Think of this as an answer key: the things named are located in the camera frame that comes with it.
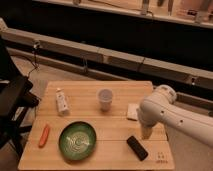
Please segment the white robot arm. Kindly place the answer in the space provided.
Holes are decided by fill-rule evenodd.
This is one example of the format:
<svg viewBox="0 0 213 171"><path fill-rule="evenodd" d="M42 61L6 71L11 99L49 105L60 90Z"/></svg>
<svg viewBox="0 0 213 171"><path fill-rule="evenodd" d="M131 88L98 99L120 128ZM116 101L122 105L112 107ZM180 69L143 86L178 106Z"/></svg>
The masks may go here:
<svg viewBox="0 0 213 171"><path fill-rule="evenodd" d="M160 85L140 101L137 114L142 138L148 139L160 122L213 148L213 118L175 106L176 99L173 88Z"/></svg>

